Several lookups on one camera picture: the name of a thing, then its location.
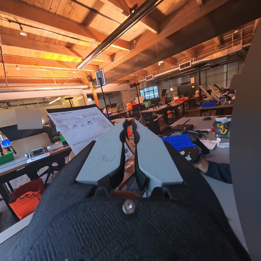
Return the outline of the small green bin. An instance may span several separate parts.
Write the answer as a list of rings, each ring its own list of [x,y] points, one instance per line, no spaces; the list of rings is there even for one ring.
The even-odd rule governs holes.
[[[11,151],[6,151],[3,156],[0,156],[0,165],[6,164],[14,160],[14,154]]]

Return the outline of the wooden desk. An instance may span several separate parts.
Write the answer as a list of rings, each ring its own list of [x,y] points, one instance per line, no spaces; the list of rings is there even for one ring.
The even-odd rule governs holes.
[[[27,163],[28,159],[26,156],[16,154],[14,155],[13,161],[7,162],[0,166],[0,193],[6,206],[8,207],[8,210],[10,211],[12,216],[15,217],[15,220],[19,221],[20,219],[9,206],[10,194],[4,184],[15,178],[27,174],[27,172],[49,166],[52,163],[56,162],[59,158],[69,156],[71,151],[72,149],[69,145],[51,148],[51,150],[49,151],[50,154],[47,157],[30,163]]]

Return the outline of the large toy brick model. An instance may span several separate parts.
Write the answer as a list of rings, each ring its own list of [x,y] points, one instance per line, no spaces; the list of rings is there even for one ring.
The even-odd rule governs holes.
[[[237,90],[231,90],[230,88],[220,88],[216,84],[207,87],[209,90],[201,85],[199,86],[206,97],[201,101],[201,103],[216,101],[217,105],[220,105],[221,102],[224,102],[224,105],[226,103],[230,105],[234,102]]]

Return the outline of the person's right hand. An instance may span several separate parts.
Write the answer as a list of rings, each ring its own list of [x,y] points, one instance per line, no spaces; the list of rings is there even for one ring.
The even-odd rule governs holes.
[[[201,158],[199,161],[193,164],[196,168],[202,171],[204,174],[208,171],[209,162],[205,158]]]

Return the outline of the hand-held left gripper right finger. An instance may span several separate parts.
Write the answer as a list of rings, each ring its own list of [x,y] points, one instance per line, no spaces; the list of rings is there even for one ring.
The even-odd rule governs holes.
[[[163,140],[137,120],[132,121],[135,143],[135,176],[149,197],[156,187],[183,183]]]

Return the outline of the black ceiling light rail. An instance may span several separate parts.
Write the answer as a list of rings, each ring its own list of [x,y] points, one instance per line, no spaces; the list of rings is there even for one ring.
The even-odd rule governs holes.
[[[128,18],[120,24],[103,42],[101,42],[101,44],[99,44],[86,58],[84,58],[81,63],[76,66],[76,69],[82,70],[87,64],[94,60],[94,58],[99,56],[104,50],[119,40],[121,36],[145,18],[162,2],[163,0],[147,0],[140,7],[131,8]]]

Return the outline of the orange fabric bag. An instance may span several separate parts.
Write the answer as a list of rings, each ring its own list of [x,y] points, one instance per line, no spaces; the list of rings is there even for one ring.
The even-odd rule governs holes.
[[[30,181],[15,189],[9,206],[19,220],[22,220],[35,211],[44,192],[45,185],[41,178]]]

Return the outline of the white printed instruction sheet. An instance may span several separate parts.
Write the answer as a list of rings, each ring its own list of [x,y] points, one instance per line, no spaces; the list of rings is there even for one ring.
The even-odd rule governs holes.
[[[47,115],[75,155],[114,126],[96,104],[47,109]]]

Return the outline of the crumpled white plastic bag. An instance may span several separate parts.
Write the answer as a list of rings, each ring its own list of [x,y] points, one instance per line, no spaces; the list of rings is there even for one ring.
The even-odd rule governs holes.
[[[200,140],[209,150],[213,150],[215,147],[218,148],[229,148],[229,142],[221,142],[220,138],[216,140]]]

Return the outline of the flat black device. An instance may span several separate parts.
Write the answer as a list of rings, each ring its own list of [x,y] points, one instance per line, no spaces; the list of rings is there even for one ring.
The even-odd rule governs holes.
[[[183,130],[186,128],[187,130],[193,130],[194,125],[193,124],[178,124],[176,126],[172,126],[171,128],[175,132],[183,132]]]

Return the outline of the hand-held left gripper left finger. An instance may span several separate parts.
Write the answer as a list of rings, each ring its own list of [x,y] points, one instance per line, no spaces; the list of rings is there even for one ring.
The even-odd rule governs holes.
[[[94,143],[76,181],[115,189],[124,178],[127,120],[123,119]]]

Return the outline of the person's right forearm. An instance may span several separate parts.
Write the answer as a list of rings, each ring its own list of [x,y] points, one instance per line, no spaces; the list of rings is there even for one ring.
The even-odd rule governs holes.
[[[233,183],[230,164],[217,163],[213,161],[207,161],[207,162],[208,162],[208,168],[207,168],[207,172],[205,173],[206,176],[227,184]]]

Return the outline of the toy box with yellow machine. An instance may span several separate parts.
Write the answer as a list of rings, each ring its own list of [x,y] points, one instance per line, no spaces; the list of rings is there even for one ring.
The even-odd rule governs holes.
[[[232,116],[217,117],[213,124],[216,138],[230,138],[230,126]]]

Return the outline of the blue plastic bin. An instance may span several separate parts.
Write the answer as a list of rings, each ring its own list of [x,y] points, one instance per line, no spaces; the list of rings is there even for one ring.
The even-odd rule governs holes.
[[[173,135],[169,137],[161,138],[163,141],[167,141],[171,146],[173,146],[177,151],[181,151],[185,148],[193,147],[193,144],[189,138],[189,134],[184,135]]]

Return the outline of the tablet on tripod stand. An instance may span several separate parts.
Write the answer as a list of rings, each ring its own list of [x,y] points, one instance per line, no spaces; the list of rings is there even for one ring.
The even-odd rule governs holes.
[[[104,75],[103,69],[95,71],[95,76],[96,76],[97,86],[101,89],[104,106],[106,108],[107,104],[106,104],[105,95],[104,95],[104,92],[103,92],[103,86],[106,85],[106,80],[105,80],[105,75]],[[104,114],[104,115],[110,121],[110,115],[109,114]]]

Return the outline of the black handheld scanner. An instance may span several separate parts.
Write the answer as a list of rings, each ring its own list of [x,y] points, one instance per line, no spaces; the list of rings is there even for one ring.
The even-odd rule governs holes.
[[[202,135],[201,135],[199,132],[193,131],[193,130],[189,130],[187,127],[185,127],[185,128],[183,129],[183,131],[182,131],[182,135],[185,135],[185,134],[195,135],[195,136],[197,136],[197,137],[199,137],[199,138],[202,137]]]

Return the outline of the clear acrylic sign holder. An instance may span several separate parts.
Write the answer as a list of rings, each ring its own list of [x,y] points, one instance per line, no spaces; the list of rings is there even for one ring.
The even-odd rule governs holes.
[[[31,159],[31,160],[38,159],[38,158],[41,158],[43,156],[46,156],[46,150],[44,149],[44,147],[33,149],[33,150],[28,152],[28,158]]]

